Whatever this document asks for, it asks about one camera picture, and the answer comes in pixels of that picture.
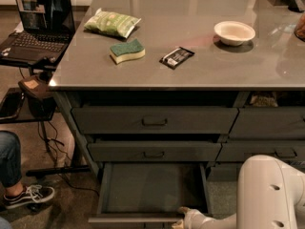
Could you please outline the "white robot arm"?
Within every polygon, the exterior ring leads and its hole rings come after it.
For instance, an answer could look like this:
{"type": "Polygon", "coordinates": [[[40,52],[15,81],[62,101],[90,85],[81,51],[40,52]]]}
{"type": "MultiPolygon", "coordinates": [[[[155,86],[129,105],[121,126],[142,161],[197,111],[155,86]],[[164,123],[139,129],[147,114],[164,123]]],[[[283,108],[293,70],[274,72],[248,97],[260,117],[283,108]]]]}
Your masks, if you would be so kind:
{"type": "Polygon", "coordinates": [[[224,219],[182,207],[172,229],[305,229],[305,173],[272,156],[252,156],[241,166],[236,213],[224,219]]]}

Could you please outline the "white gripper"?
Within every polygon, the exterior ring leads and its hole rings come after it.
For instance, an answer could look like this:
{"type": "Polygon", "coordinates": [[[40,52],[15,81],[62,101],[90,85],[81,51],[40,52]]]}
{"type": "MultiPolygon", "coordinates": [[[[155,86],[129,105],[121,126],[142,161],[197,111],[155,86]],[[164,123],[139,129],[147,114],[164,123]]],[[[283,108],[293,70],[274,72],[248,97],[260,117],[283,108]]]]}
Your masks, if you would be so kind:
{"type": "Polygon", "coordinates": [[[184,214],[184,221],[180,219],[172,225],[172,229],[203,229],[203,226],[208,221],[212,220],[196,209],[189,207],[179,207],[178,212],[184,214]]]}

